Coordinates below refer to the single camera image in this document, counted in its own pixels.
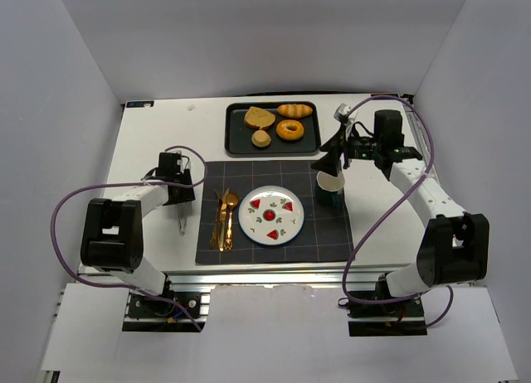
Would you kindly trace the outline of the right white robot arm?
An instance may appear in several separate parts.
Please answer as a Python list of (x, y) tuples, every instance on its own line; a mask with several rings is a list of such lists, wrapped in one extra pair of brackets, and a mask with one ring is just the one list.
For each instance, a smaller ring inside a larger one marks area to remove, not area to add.
[(482, 280), (487, 272), (490, 223), (453, 201), (431, 175), (431, 166), (404, 143), (402, 115), (392, 109), (374, 115), (373, 132), (361, 136), (345, 104), (334, 117), (338, 132), (321, 151), (312, 169), (332, 191), (344, 187), (343, 170), (353, 159), (372, 161), (402, 192), (425, 228), (416, 259), (384, 274), (375, 287), (374, 304), (397, 303), (445, 284)]

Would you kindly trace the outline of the orange bagel donut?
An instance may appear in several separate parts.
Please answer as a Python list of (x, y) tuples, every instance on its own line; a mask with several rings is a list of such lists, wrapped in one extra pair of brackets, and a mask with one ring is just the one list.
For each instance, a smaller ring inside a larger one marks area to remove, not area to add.
[(277, 135), (286, 141), (295, 141), (304, 136), (304, 125), (294, 119), (284, 119), (276, 126)]

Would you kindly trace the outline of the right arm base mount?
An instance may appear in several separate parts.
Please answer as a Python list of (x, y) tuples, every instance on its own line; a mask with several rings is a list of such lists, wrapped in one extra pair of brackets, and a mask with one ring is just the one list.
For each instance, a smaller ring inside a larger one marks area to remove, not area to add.
[(419, 294), (394, 298), (383, 273), (365, 285), (346, 279), (348, 290), (338, 300), (347, 312), (351, 337), (420, 337), (427, 334), (424, 307)]

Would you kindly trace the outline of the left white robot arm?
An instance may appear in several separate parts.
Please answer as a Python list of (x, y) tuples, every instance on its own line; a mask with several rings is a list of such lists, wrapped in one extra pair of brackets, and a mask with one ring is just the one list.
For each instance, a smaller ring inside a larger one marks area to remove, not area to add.
[(80, 247), (82, 264), (153, 296), (168, 298), (168, 276), (144, 257), (143, 218), (161, 206), (195, 200), (188, 161), (180, 152), (160, 153), (158, 166), (144, 177), (142, 186), (112, 199), (91, 200)]

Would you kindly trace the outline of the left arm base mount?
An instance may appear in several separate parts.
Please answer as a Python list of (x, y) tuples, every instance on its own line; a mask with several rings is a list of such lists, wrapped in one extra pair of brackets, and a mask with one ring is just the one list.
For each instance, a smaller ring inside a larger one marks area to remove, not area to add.
[[(175, 292), (178, 301), (203, 328), (207, 312), (203, 309), (203, 294), (200, 292)], [(184, 312), (169, 303), (156, 302), (140, 294), (129, 296), (125, 309), (123, 332), (199, 333)]]

